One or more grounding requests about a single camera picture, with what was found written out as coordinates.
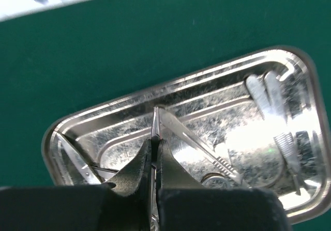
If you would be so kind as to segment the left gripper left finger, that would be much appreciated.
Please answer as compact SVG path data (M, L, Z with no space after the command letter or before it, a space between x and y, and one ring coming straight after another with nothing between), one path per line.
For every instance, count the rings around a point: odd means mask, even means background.
M149 230L152 146L95 185L4 188L1 230Z

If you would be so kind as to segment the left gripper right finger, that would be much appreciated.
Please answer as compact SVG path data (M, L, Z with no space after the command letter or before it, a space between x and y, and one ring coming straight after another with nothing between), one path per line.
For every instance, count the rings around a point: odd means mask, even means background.
M292 230L282 203L266 189L210 189L196 181L161 140L156 170L160 230Z

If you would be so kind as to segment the dark green surgical cloth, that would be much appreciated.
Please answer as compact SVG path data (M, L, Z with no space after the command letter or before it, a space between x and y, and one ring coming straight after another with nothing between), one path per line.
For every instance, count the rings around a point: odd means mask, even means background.
M2 22L1 190L69 186L55 184L42 154L59 120L280 47L306 53L316 75L318 63L325 65L329 79L330 0L92 0ZM160 230L163 138L148 140L151 223L155 214Z

